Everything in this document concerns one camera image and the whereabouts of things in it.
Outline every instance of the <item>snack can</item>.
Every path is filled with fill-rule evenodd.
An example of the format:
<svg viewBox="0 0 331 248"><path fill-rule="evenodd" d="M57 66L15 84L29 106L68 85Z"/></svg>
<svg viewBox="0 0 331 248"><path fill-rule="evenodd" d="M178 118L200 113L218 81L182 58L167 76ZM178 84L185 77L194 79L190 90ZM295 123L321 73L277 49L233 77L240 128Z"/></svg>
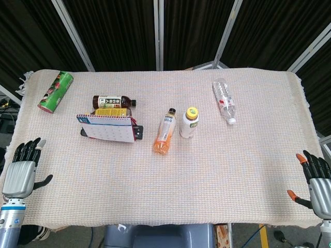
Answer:
<svg viewBox="0 0 331 248"><path fill-rule="evenodd" d="M51 87L39 102L38 107L46 112L53 113L72 81L72 75L66 71L60 71Z"/></svg>

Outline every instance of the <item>beige woven tablecloth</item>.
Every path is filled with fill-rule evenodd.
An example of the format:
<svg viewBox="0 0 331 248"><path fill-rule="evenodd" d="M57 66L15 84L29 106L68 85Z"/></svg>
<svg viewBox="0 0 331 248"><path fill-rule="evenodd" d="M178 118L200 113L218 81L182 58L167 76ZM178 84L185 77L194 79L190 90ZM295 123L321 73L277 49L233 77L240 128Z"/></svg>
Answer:
<svg viewBox="0 0 331 248"><path fill-rule="evenodd" d="M58 71L35 72L6 153L21 142L47 140L36 181L53 180L26 199L25 224L228 223L315 225L312 211L287 189L309 198L295 154L321 156L300 80L290 72L225 69L172 72L79 72L55 110L37 107ZM219 112L212 81L225 78L236 104L234 126ZM144 137L134 144L82 137L76 114L92 111L93 95L125 95ZM179 135L183 112L199 110L194 138ZM169 154L152 150L159 121L177 110ZM5 173L1 175L3 183Z"/></svg>

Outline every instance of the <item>robotic arm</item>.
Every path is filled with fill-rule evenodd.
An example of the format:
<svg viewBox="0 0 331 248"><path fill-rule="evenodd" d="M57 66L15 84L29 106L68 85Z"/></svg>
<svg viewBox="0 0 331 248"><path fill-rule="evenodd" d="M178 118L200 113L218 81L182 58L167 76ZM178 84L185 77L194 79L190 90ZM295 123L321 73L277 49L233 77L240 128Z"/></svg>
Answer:
<svg viewBox="0 0 331 248"><path fill-rule="evenodd" d="M0 212L0 248L17 247L26 209L24 199L53 178L49 175L44 181L35 182L38 161L45 144L46 140L40 138L22 143L8 166L2 193L9 200Z"/></svg>
<svg viewBox="0 0 331 248"><path fill-rule="evenodd" d="M323 219L321 235L324 247L331 247L331 169L324 159L317 158L305 150L304 155L307 159L300 154L296 157L304 170L310 200L301 199L291 190L288 190L288 195L296 203L313 209L314 213Z"/></svg>

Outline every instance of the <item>orange fingertip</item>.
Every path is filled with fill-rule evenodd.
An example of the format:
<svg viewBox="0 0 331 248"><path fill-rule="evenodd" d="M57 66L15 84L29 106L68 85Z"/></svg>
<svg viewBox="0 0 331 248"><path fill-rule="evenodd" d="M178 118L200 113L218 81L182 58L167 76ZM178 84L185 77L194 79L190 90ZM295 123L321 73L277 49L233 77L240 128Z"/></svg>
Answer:
<svg viewBox="0 0 331 248"><path fill-rule="evenodd" d="M298 196L292 190L288 190L288 195L293 201L298 198Z"/></svg>
<svg viewBox="0 0 331 248"><path fill-rule="evenodd" d="M299 153L296 154L296 158L300 161L300 164L307 162L307 159Z"/></svg>

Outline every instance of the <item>calendar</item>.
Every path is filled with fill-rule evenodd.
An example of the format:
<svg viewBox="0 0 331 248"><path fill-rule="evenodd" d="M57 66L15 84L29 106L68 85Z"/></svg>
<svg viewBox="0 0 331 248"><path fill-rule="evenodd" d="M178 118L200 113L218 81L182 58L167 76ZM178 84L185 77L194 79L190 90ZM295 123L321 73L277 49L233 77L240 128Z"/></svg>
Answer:
<svg viewBox="0 0 331 248"><path fill-rule="evenodd" d="M77 120L88 137L106 141L135 141L132 125L135 125L136 121L132 117L77 115Z"/></svg>

